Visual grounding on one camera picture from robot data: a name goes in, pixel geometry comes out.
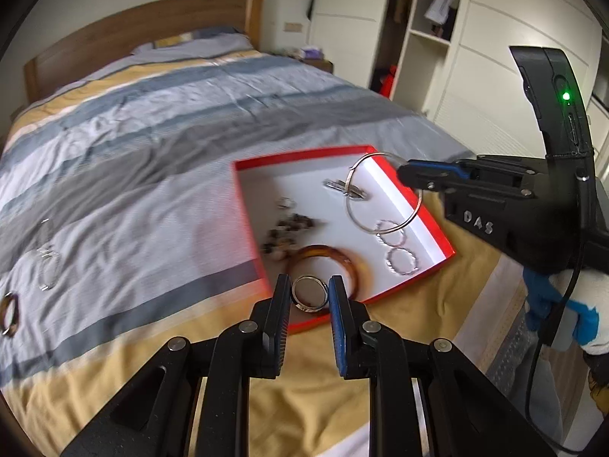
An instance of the wall outlet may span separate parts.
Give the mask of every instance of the wall outlet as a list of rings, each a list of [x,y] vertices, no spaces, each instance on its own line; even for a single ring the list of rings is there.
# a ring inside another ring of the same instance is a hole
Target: wall outlet
[[[283,32],[285,33],[301,33],[303,25],[300,22],[284,22]]]

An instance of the screw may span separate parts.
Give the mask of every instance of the screw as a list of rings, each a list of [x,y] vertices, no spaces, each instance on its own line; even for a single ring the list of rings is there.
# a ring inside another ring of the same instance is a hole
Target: screw
[[[367,333],[377,333],[381,331],[381,324],[378,321],[365,321],[362,328]]]
[[[453,345],[450,340],[446,340],[445,338],[438,338],[434,341],[434,348],[438,352],[449,352],[450,349],[453,348]]]
[[[167,342],[168,349],[173,352],[182,350],[185,346],[187,346],[187,342],[182,337],[173,337]]]
[[[239,331],[241,333],[252,333],[258,329],[258,323],[249,319],[239,323]]]

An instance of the brown bangle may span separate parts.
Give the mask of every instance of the brown bangle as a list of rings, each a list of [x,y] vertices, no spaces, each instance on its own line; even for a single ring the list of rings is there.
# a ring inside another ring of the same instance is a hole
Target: brown bangle
[[[330,247],[329,245],[308,245],[298,249],[298,251],[292,254],[287,260],[287,263],[285,264],[285,274],[290,275],[291,277],[294,267],[300,261],[309,259],[310,257],[329,257],[340,264],[349,274],[349,279],[351,279],[351,294],[349,295],[349,298],[354,299],[357,296],[359,290],[359,274],[355,263],[345,253],[334,247]]]
[[[6,316],[6,312],[8,311],[8,307],[11,302],[14,302],[13,309],[13,317],[10,321],[10,325],[8,328],[4,327],[4,317]],[[2,300],[0,300],[0,329],[2,335],[5,337],[12,337],[15,333],[17,333],[17,329],[19,328],[19,298],[17,294],[13,294],[12,292],[8,292]]]

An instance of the glove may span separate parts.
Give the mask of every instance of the glove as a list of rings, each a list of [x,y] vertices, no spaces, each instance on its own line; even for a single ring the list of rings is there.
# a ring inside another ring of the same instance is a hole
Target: glove
[[[530,330],[537,331],[552,305],[560,302],[572,274],[573,270],[565,270],[546,276],[525,268],[523,279],[529,292],[525,321]],[[573,338],[584,351],[593,356],[609,352],[609,275],[583,270],[566,307],[578,314]]]

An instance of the striped bedding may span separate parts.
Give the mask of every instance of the striped bedding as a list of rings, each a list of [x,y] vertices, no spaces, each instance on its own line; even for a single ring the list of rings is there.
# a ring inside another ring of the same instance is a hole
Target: striped bedding
[[[268,293],[244,245],[233,160],[350,144],[468,154],[377,94],[254,50],[118,67],[32,105],[13,132],[0,158],[0,292],[19,297],[21,324],[0,338],[0,387],[49,457],[170,337],[216,336]],[[411,339],[454,338],[500,384],[520,267],[444,221],[437,198],[425,203],[458,256],[370,312]],[[339,378],[327,325],[288,338],[281,377],[253,380],[250,399],[252,456],[367,444],[367,385]]]

